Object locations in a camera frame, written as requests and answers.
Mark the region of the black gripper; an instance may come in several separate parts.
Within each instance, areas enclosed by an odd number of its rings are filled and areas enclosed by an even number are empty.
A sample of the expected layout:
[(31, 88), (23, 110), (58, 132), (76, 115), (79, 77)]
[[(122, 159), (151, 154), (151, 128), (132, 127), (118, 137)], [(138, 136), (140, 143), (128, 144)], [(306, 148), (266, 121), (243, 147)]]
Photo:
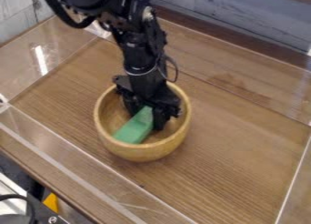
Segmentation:
[(174, 59), (163, 55), (148, 70), (128, 67), (124, 75), (114, 77), (116, 92), (130, 115), (134, 117), (144, 106), (154, 109), (154, 129), (163, 130), (171, 117), (179, 116), (182, 99), (170, 88), (168, 82), (179, 78)]

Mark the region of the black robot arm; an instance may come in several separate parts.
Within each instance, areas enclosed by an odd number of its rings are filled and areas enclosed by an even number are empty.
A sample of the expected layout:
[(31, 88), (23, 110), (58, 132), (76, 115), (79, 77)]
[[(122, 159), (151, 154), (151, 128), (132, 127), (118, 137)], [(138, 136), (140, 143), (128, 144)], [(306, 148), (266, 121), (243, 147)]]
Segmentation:
[(87, 28), (92, 23), (112, 34), (124, 58), (126, 74), (114, 78), (126, 108), (136, 115), (152, 109), (154, 129), (160, 130), (179, 116), (182, 100), (170, 89), (167, 33), (156, 18), (150, 0), (46, 0), (55, 15), (70, 27)]

